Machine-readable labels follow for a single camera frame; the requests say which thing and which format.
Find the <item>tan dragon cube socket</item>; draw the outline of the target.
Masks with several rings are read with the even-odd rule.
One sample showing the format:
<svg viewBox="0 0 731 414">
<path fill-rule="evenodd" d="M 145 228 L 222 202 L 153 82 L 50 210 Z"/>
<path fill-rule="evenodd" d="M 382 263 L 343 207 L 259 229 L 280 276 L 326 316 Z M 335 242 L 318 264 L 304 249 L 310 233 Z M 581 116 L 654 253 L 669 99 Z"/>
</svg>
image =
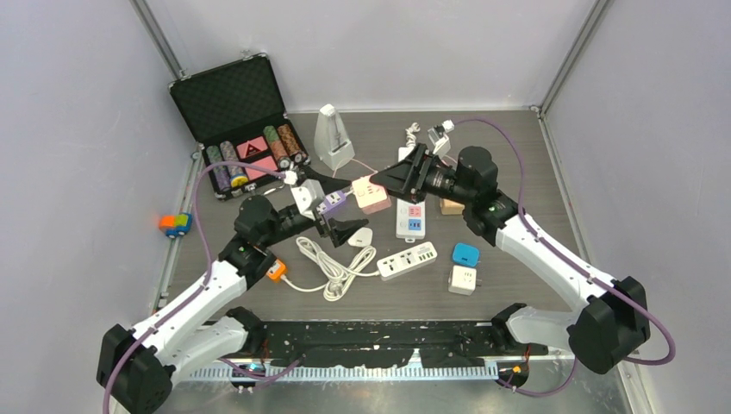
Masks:
<svg viewBox="0 0 731 414">
<path fill-rule="evenodd" d="M 445 198 L 440 199 L 439 206 L 441 214 L 445 216 L 461 215 L 465 208 L 463 204 Z"/>
</svg>

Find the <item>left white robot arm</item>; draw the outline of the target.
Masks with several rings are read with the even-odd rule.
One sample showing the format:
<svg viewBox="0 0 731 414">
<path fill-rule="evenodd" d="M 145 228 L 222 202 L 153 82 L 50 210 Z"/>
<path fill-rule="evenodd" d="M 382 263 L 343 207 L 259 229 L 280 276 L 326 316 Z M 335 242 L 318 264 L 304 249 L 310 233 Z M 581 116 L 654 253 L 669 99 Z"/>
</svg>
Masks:
<svg viewBox="0 0 731 414">
<path fill-rule="evenodd" d="M 96 381 L 103 388 L 104 413 L 111 402 L 129 413 L 153 413 L 198 368 L 237 351 L 257 355 L 265 336 L 251 311 L 238 307 L 208 329 L 203 323 L 266 276 L 277 259 L 273 245 L 317 229 L 339 247 L 368 224 L 340 222 L 318 208 L 330 194 L 350 191 L 350 181 L 308 166 L 274 176 L 291 190 L 293 204 L 278 210 L 265 195 L 244 199 L 234 237 L 218 255 L 204 249 L 207 267 L 198 280 L 146 319 L 130 328 L 116 324 L 103 335 Z"/>
</svg>

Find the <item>purple power strip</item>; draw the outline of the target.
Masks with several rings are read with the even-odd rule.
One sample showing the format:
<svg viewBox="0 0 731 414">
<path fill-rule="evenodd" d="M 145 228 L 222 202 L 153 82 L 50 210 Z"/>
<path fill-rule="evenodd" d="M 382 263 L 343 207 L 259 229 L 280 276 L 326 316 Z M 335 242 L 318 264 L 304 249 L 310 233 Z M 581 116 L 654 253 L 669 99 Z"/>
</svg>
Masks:
<svg viewBox="0 0 731 414">
<path fill-rule="evenodd" d="M 334 191 L 325 196 L 323 201 L 317 205 L 316 211 L 321 216 L 332 216 L 346 202 L 347 194 L 344 191 Z"/>
</svg>

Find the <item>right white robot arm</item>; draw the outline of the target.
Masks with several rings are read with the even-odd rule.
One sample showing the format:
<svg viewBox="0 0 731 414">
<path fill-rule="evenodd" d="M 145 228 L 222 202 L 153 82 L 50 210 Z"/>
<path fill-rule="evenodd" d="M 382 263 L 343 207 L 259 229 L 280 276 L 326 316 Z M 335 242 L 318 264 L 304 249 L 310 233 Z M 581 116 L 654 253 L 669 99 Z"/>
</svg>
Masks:
<svg viewBox="0 0 731 414">
<path fill-rule="evenodd" d="M 565 312 L 514 304 L 494 317 L 492 342 L 504 354 L 525 343 L 572 352 L 604 374 L 651 336 L 647 295 L 632 277 L 616 279 L 563 247 L 498 187 L 498 167 L 483 147 L 462 149 L 456 166 L 418 144 L 403 160 L 370 177 L 403 201 L 433 195 L 463 204 L 468 229 L 519 260 L 567 303 Z"/>
</svg>

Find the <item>pink cube socket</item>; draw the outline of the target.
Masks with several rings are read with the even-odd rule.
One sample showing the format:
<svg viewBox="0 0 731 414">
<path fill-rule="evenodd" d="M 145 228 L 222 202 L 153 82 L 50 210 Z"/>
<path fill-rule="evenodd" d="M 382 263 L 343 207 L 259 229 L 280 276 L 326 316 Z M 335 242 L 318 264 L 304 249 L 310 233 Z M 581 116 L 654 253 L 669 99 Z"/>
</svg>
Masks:
<svg viewBox="0 0 731 414">
<path fill-rule="evenodd" d="M 370 178 L 371 176 L 364 176 L 352 182 L 356 204 L 366 215 L 391 207 L 391 200 L 385 188 L 373 184 Z"/>
</svg>

